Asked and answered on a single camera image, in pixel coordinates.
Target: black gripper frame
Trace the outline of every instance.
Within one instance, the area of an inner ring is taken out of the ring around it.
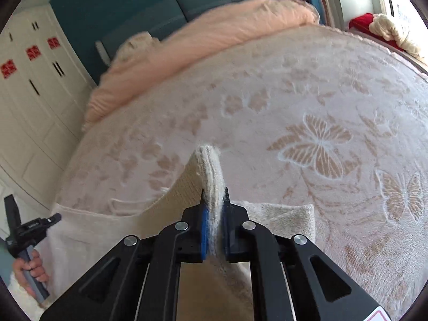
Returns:
[[[250,262],[254,321],[293,321],[293,313],[297,321],[364,321],[379,306],[305,236],[243,226],[247,211],[230,203],[227,189],[223,212],[227,260]],[[183,212],[188,229],[174,223],[151,238],[126,237],[40,320],[175,321],[180,265],[204,260],[207,213],[202,194]]]
[[[10,230],[10,235],[6,238],[6,247],[15,258],[29,246],[36,246],[46,238],[47,230],[61,220],[61,215],[56,213],[50,218],[36,218],[23,224],[13,195],[5,197],[4,205]]]
[[[181,263],[206,255],[207,208],[185,209],[159,235],[124,238],[41,316],[41,321],[174,321]]]
[[[247,210],[231,204],[226,189],[226,259],[250,262],[254,321],[293,321],[292,310],[297,321],[363,321],[379,306],[304,235],[282,238],[254,222],[245,229],[254,227],[246,221]]]

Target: window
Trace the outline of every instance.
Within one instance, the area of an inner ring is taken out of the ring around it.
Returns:
[[[428,29],[410,0],[391,0],[391,5],[395,17],[407,22],[412,31],[419,32],[427,39]]]

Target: teal wall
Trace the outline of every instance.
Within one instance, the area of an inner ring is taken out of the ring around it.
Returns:
[[[95,41],[117,28],[143,8],[160,0],[51,0],[74,51],[95,82],[107,70]]]

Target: pink throw blanket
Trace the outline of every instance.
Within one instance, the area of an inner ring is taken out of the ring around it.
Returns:
[[[84,130],[200,59],[249,40],[318,21],[316,9],[299,0],[246,0],[215,8],[157,47],[127,61],[114,61],[91,96]]]

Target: red sticker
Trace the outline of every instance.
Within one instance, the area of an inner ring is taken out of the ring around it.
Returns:
[[[3,74],[3,77],[5,79],[8,78],[11,74],[13,74],[16,71],[16,66],[12,59],[2,64],[0,68],[1,68],[1,73]]]
[[[55,49],[60,47],[61,45],[59,44],[59,41],[56,37],[51,37],[48,38],[48,45],[51,49]]]
[[[34,60],[41,55],[40,50],[37,46],[32,46],[26,50],[28,58]]]

